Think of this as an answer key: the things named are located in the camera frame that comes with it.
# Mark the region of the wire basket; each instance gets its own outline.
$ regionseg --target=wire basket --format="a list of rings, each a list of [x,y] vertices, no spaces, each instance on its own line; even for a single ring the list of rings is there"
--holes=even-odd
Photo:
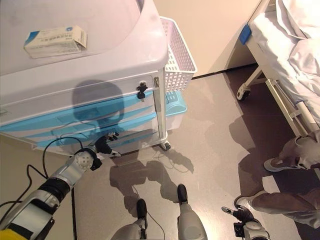
[[[167,17],[160,17],[168,41],[169,60],[164,68],[167,92],[184,90],[198,71],[189,48],[177,23]]]

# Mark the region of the shoe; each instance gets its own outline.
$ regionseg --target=shoe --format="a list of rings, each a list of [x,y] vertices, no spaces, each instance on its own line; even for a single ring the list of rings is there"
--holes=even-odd
[[[273,166],[273,165],[277,165],[277,164],[271,164],[272,160],[274,158],[270,158],[267,161],[264,162],[263,166],[266,170],[270,171],[270,172],[280,172],[282,170],[288,170],[288,169],[297,169],[297,166]]]
[[[252,209],[252,201],[254,200],[254,198],[262,195],[262,194],[267,194],[268,192],[265,191],[265,190],[261,190],[261,191],[258,191],[255,195],[252,195],[252,196],[238,196],[234,202],[233,202],[233,205],[235,207],[237,207],[237,205],[241,205],[241,206],[244,206],[246,208],[250,208]]]

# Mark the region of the black latch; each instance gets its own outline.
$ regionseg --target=black latch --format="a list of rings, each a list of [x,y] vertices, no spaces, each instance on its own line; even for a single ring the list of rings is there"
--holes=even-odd
[[[90,169],[91,169],[92,171],[97,170],[98,168],[101,167],[101,165],[102,165],[101,160],[100,160],[99,158],[95,157],[95,158],[93,159],[93,163],[92,163],[92,166],[90,167]]]
[[[144,94],[144,91],[147,90],[147,85],[146,82],[142,81],[140,82],[140,86],[138,86],[136,89],[139,91],[137,93],[137,97],[138,99],[144,99],[146,97],[146,95]]]

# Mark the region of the cart wheel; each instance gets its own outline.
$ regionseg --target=cart wheel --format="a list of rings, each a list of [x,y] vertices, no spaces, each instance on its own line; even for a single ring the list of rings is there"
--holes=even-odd
[[[239,101],[245,100],[250,95],[250,88],[246,86],[246,84],[242,84],[241,87],[239,87],[238,92],[236,93],[236,99]]]
[[[160,146],[164,151],[171,149],[171,144],[168,141],[161,143]]]
[[[243,101],[243,100],[245,100],[249,95],[250,95],[250,91],[244,91],[242,95],[238,92],[238,93],[236,94],[236,98],[237,98],[239,101]]]

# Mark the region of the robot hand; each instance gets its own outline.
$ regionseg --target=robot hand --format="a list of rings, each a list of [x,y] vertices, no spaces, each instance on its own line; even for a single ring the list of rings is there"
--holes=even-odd
[[[95,143],[94,146],[96,148],[97,153],[102,154],[109,154],[111,157],[121,157],[121,154],[117,151],[112,150],[109,145],[107,144],[107,141],[114,141],[117,140],[117,136],[119,136],[119,133],[117,132],[110,132],[107,135],[104,135],[100,137]]]
[[[269,233],[254,218],[249,209],[241,205],[237,205],[236,207],[238,210],[235,211],[225,206],[221,208],[225,213],[241,221],[233,224],[236,237],[245,238],[245,240],[270,240]]]

